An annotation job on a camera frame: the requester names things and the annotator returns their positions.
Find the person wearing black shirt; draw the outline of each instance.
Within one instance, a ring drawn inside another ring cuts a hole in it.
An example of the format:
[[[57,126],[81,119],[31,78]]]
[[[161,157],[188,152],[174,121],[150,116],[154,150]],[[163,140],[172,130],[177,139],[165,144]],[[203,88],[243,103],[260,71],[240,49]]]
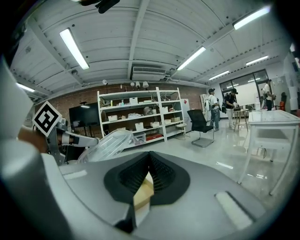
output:
[[[233,103],[236,102],[235,95],[238,94],[235,88],[231,90],[230,94],[225,96],[226,101],[226,112],[229,120],[229,128],[234,130],[233,124]]]

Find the black t-shirt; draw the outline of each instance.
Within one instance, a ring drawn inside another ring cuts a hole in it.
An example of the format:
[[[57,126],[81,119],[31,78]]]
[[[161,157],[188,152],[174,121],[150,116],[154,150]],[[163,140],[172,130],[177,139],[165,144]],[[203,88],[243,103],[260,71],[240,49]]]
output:
[[[225,96],[225,100],[228,101],[229,103],[233,104],[235,102],[235,97],[231,93],[229,93]],[[233,108],[233,106],[230,106],[226,103],[226,108],[231,109],[231,108]]]

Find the white t-shirt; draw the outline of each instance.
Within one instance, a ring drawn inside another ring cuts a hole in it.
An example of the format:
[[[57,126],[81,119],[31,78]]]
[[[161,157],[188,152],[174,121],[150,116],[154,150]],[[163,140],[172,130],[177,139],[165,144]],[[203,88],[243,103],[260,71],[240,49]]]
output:
[[[216,98],[214,95],[211,94],[211,95],[208,97],[208,100],[209,100],[209,102],[210,102],[210,105],[211,105],[212,109],[218,109],[218,108],[219,108],[219,106],[214,106],[214,107],[213,107],[213,105],[214,105],[215,103],[218,103],[217,98]]]
[[[269,87],[269,85],[266,83],[266,85],[264,86],[264,88],[263,88],[263,91],[267,94],[267,92],[270,92],[271,93],[271,91],[270,91],[270,87]],[[272,100],[272,97],[270,97],[269,95],[267,96],[267,100]]]

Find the television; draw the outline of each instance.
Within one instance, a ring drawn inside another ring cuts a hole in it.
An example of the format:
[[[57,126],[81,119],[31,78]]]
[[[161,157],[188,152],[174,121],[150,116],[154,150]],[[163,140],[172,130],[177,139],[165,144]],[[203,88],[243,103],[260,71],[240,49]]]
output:
[[[71,128],[99,125],[98,103],[69,108]]]

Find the glossy floor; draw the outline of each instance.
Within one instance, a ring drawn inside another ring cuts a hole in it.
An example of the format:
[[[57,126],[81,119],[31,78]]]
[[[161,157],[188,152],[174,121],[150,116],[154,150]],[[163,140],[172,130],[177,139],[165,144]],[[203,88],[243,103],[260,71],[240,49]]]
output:
[[[193,140],[199,137],[198,132],[190,132],[187,135],[190,137],[185,137],[185,140],[180,135],[178,139],[171,137],[167,142],[159,141],[127,149],[121,153],[121,156],[140,151],[158,151],[213,167],[235,182],[238,180],[246,161],[246,151],[249,144],[250,131],[247,132],[246,125],[242,124],[239,131],[233,132],[228,128],[228,121],[221,120],[220,130],[215,132],[215,142],[207,148],[191,144]],[[212,138],[212,132],[202,133],[202,137]],[[247,175],[242,181],[242,186],[256,195],[266,208],[272,208],[286,196],[286,186],[291,184],[298,173],[299,142],[288,173],[273,196],[269,195],[269,191],[280,176],[289,150],[277,151],[274,162],[270,162],[270,150],[265,152],[264,149],[256,149],[252,152]]]

